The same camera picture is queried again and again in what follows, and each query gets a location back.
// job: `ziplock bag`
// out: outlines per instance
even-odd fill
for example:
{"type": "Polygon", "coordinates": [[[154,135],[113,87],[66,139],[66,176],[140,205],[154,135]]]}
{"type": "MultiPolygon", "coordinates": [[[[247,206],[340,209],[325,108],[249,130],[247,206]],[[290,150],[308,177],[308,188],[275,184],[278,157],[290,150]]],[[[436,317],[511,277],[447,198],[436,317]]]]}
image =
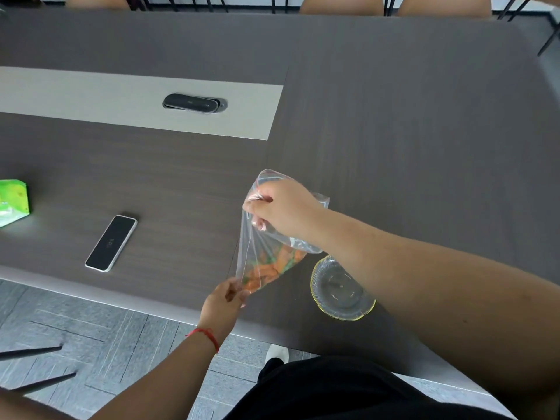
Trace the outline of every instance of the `ziplock bag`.
{"type": "MultiPolygon", "coordinates": [[[[291,179],[287,175],[265,169],[256,178],[246,200],[263,199],[259,193],[259,186],[262,183],[291,179]]],[[[329,197],[317,193],[313,193],[313,196],[325,208],[329,206],[329,197]]],[[[251,293],[276,280],[308,253],[320,254],[322,252],[322,249],[303,240],[278,233],[267,222],[265,222],[264,230],[258,230],[253,226],[253,215],[246,211],[243,211],[241,219],[242,230],[239,238],[235,277],[242,284],[242,288],[251,293]]]]}

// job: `hand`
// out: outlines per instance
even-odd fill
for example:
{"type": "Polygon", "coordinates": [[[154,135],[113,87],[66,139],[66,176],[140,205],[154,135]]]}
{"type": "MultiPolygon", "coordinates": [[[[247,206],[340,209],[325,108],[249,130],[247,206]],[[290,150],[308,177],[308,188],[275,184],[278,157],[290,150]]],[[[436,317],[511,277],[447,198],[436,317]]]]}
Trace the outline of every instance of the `hand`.
{"type": "Polygon", "coordinates": [[[308,240],[313,221],[326,211],[294,180],[268,181],[258,191],[264,200],[247,200],[243,209],[254,215],[253,225],[261,230],[265,220],[285,236],[308,240]]]}
{"type": "Polygon", "coordinates": [[[241,290],[235,277],[220,283],[206,298],[197,327],[212,329],[214,337],[221,345],[233,330],[239,310],[248,294],[247,290],[241,290]]]}

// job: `white shoe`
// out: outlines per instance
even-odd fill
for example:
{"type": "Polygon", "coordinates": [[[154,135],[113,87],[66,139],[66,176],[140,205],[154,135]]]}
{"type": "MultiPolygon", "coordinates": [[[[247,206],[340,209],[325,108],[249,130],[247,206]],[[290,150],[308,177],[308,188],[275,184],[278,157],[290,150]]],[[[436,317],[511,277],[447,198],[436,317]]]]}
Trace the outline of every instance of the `white shoe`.
{"type": "Polygon", "coordinates": [[[288,360],[290,358],[288,348],[285,348],[284,346],[270,345],[270,348],[268,348],[267,351],[267,358],[264,360],[264,363],[267,363],[271,358],[280,358],[284,361],[284,364],[288,364],[288,360]]]}

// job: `green box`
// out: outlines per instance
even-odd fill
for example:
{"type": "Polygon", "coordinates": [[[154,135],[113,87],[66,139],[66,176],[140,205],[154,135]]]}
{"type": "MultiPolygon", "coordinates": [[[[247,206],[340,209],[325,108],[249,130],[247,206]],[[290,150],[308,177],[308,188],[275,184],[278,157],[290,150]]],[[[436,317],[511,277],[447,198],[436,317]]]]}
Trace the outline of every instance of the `green box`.
{"type": "Polygon", "coordinates": [[[27,186],[19,180],[0,180],[0,227],[29,215],[27,186]]]}

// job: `clear glass bowl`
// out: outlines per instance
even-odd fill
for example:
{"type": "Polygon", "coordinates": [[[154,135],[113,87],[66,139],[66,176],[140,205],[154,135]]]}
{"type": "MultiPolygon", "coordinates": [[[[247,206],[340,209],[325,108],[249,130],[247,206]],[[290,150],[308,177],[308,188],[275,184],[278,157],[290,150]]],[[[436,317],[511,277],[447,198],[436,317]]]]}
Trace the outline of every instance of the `clear glass bowl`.
{"type": "Polygon", "coordinates": [[[313,299],[332,318],[356,321],[374,308],[375,299],[332,256],[317,262],[311,275],[313,299]]]}

